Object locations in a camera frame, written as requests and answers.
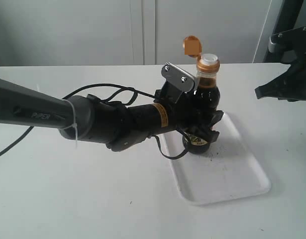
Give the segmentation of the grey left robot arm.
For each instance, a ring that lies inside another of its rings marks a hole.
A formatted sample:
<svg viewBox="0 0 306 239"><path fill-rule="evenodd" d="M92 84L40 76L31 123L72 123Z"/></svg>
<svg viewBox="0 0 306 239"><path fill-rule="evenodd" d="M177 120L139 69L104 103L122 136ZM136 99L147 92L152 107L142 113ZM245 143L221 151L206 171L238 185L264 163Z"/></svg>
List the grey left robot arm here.
<svg viewBox="0 0 306 239"><path fill-rule="evenodd" d="M196 78L189 72L166 63L161 74L165 83L153 95L154 103L140 106L133 106L141 94L133 88L124 104L77 91L57 99L0 79L0 123L56 128L66 139L103 143L114 152L171 131L215 142L219 132L212 127L223 112L197 100Z"/></svg>

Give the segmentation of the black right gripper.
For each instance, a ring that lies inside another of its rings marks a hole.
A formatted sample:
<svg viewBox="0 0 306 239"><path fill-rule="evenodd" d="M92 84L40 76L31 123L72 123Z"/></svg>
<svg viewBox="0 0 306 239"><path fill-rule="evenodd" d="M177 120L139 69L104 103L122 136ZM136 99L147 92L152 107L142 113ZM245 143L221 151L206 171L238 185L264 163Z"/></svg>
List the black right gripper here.
<svg viewBox="0 0 306 239"><path fill-rule="evenodd" d="M294 51L297 59L290 64L286 72L257 87L257 99L306 101L306 26L271 35L268 50L273 54Z"/></svg>

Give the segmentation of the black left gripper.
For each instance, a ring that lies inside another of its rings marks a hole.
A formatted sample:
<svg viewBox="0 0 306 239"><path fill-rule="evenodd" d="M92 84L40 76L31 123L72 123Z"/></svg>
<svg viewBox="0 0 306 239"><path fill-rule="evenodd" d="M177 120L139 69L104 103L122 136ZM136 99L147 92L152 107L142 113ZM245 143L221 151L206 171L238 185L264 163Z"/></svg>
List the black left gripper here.
<svg viewBox="0 0 306 239"><path fill-rule="evenodd" d="M161 75L165 83L155 91L154 100L165 107L168 117L168 125L161 132L177 131L207 143L216 142L219 131L212 128L221 121L223 111L201 109L195 105L195 76L170 62L163 65Z"/></svg>

